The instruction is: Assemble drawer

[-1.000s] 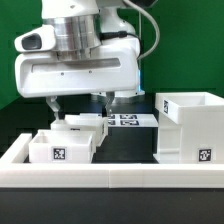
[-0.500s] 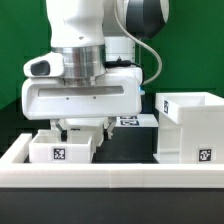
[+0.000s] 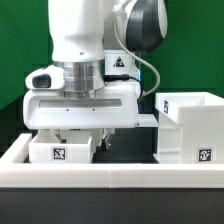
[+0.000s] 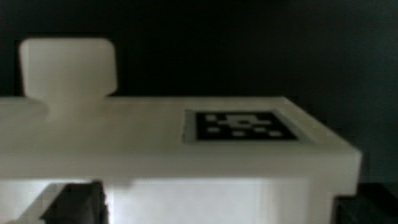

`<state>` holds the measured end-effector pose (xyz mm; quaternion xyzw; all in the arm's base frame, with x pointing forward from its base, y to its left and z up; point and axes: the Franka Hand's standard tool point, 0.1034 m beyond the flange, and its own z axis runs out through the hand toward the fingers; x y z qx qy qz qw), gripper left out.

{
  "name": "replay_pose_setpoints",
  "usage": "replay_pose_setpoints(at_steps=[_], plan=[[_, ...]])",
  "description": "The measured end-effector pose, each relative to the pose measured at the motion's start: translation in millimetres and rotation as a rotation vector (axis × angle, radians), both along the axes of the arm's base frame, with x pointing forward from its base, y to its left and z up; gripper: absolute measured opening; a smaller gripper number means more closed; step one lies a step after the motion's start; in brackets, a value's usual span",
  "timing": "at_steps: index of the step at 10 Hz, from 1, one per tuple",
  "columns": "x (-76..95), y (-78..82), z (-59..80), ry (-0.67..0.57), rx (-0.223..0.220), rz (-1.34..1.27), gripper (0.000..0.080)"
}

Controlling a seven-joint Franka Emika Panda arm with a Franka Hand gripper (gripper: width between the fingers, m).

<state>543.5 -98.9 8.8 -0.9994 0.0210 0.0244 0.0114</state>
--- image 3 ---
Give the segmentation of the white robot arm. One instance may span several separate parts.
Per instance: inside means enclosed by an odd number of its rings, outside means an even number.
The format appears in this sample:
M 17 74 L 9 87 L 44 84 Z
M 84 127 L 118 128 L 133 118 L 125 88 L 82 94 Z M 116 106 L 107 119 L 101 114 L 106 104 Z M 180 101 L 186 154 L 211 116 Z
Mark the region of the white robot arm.
M 144 95 L 130 80 L 142 52 L 167 33 L 164 0 L 48 0 L 52 64 L 26 78 L 25 125 L 34 142 L 102 144 L 139 122 Z

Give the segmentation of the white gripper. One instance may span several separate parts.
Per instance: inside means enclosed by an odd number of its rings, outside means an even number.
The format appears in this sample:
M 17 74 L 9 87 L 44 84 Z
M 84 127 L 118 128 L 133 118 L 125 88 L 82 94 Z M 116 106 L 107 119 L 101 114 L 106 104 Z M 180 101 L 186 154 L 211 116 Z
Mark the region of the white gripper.
M 30 90 L 23 101 L 23 119 L 31 130 L 101 129 L 103 149 L 109 150 L 114 128 L 133 128 L 138 124 L 139 84 L 131 81 L 108 83 L 92 99 L 66 98 L 62 91 Z M 66 144 L 59 130 L 53 130 Z

